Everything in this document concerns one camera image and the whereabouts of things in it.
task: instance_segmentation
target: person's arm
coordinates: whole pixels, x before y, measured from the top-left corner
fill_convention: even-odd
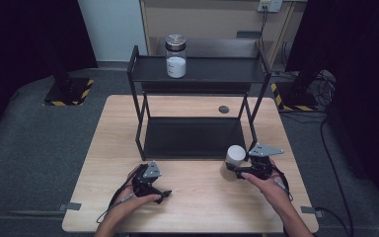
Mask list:
[[[297,213],[297,210],[292,205],[286,192],[274,180],[280,179],[276,172],[272,173],[272,177],[265,181],[248,173],[242,173],[242,176],[260,189],[261,193],[265,196],[265,199],[281,218],[290,237],[313,237],[313,234]]]
[[[125,202],[118,204],[122,199],[131,196]],[[134,210],[138,207],[153,202],[161,198],[160,195],[149,195],[145,197],[136,197],[133,195],[133,187],[131,180],[128,182],[126,188],[118,195],[116,198],[113,207],[107,215],[104,217],[104,220],[98,226],[97,231],[95,232],[95,237],[113,237],[115,231],[117,230],[119,224]]]

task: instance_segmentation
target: gray floor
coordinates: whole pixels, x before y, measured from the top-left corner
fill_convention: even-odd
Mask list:
[[[60,203],[70,201],[107,96],[129,93],[126,74],[117,66],[72,74],[95,80],[82,106],[43,106],[53,82],[49,77],[21,88],[0,121],[0,236],[92,236],[64,232],[62,215],[9,215],[11,210],[49,214]],[[283,73],[279,76],[272,81],[289,80]],[[313,84],[312,89],[316,91],[317,86]],[[266,95],[272,97],[271,91]],[[281,114],[313,206],[330,209],[348,226],[340,189],[321,139],[324,117],[324,113]],[[323,135],[352,214],[354,236],[379,236],[377,189],[371,181],[354,177],[327,124]],[[319,218],[319,224],[319,236],[345,236],[341,225],[328,213]]]

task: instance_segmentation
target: shelf bottom tier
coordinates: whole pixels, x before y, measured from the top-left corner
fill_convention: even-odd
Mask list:
[[[151,118],[144,153],[158,159],[225,159],[231,145],[245,147],[237,118]]]

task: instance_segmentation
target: jar lid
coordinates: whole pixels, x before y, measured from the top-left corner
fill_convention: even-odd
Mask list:
[[[182,51],[187,47],[186,41],[181,35],[169,35],[165,38],[165,47],[169,51]]]

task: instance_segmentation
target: white cylindrical container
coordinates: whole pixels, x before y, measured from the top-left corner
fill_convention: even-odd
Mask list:
[[[187,73],[187,44],[181,35],[170,35],[165,38],[166,65],[168,75],[180,78]]]
[[[226,159],[220,167],[220,174],[227,181],[234,181],[237,179],[235,172],[227,169],[226,163],[230,163],[239,167],[246,157],[246,151],[242,146],[232,145],[227,149]]]

